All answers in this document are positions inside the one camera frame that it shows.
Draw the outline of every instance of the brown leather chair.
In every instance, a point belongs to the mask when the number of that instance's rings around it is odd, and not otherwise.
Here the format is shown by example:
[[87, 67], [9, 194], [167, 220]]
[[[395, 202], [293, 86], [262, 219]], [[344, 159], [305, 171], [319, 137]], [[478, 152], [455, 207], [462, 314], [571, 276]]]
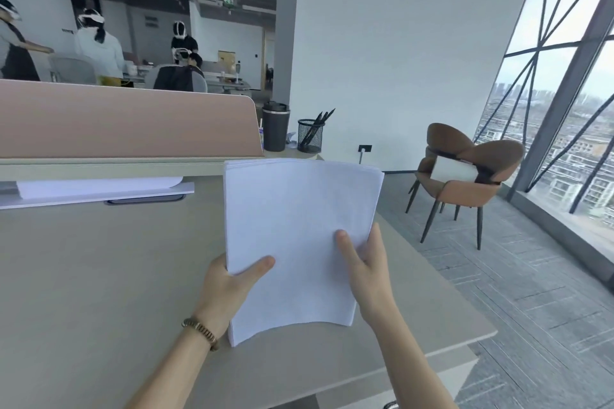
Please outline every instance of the brown leather chair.
[[474, 147], [472, 140], [456, 128], [443, 123], [431, 123], [426, 131], [426, 157], [456, 158], [464, 150]]
[[483, 206], [499, 191], [502, 181], [507, 180], [514, 173], [523, 159], [523, 145], [516, 141], [502, 140], [490, 141], [479, 146], [465, 149], [458, 154], [458, 158], [466, 160], [477, 166], [488, 169], [492, 175], [489, 178], [490, 184], [476, 183], [473, 181], [451, 180], [442, 182], [431, 179], [430, 175], [435, 165], [436, 157], [424, 157], [418, 165], [416, 172], [416, 182], [410, 189], [410, 201], [407, 204], [405, 213], [410, 210], [411, 203], [414, 202], [416, 193], [420, 185], [435, 198], [435, 203], [430, 211], [429, 219], [424, 227], [420, 242], [423, 243], [429, 228], [437, 213], [437, 208], [441, 204], [440, 213], [443, 212], [445, 204], [455, 204], [456, 220], [461, 206], [478, 208], [478, 250], [482, 244], [482, 218]]

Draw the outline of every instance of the person's right hand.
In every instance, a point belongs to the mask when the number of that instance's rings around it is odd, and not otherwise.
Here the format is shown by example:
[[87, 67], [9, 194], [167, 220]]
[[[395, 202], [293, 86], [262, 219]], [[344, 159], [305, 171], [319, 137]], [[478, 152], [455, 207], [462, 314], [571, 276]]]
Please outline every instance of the person's right hand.
[[371, 227], [369, 239], [362, 251], [364, 260], [358, 256], [345, 231], [337, 231], [335, 237], [337, 247], [348, 265], [350, 287], [360, 306], [360, 313], [373, 326], [380, 315], [388, 314], [396, 308], [380, 226], [374, 223]]

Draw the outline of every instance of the sky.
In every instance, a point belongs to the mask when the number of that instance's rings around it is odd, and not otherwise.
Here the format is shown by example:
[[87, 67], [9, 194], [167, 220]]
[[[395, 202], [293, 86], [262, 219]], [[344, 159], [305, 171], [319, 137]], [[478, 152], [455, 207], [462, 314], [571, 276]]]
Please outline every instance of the sky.
[[[545, 23], [552, 14], [557, 0], [547, 0]], [[554, 27], [574, 0], [561, 0], [556, 11]], [[593, 16], [599, 0], [580, 0], [563, 23], [557, 27], [546, 45], [560, 42], [578, 41], [581, 39], [588, 23]], [[536, 47], [539, 31], [542, 0], [526, 0], [523, 11], [518, 19], [516, 30], [512, 36], [508, 52]], [[534, 89], [556, 91], [563, 75], [571, 61], [576, 48], [547, 50], [540, 53]], [[503, 61], [497, 82], [511, 83], [518, 76], [533, 54], [506, 58]], [[582, 92], [606, 99], [614, 94], [614, 41], [609, 41], [603, 47], [591, 74], [583, 86]]]

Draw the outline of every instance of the pen holder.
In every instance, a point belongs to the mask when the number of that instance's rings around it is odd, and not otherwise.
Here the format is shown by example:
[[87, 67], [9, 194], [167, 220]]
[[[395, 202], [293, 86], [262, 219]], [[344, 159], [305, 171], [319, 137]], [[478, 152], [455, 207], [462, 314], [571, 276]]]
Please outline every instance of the pen holder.
[[315, 120], [298, 121], [297, 149], [307, 154], [317, 154], [322, 150], [322, 130], [324, 124], [315, 125]]

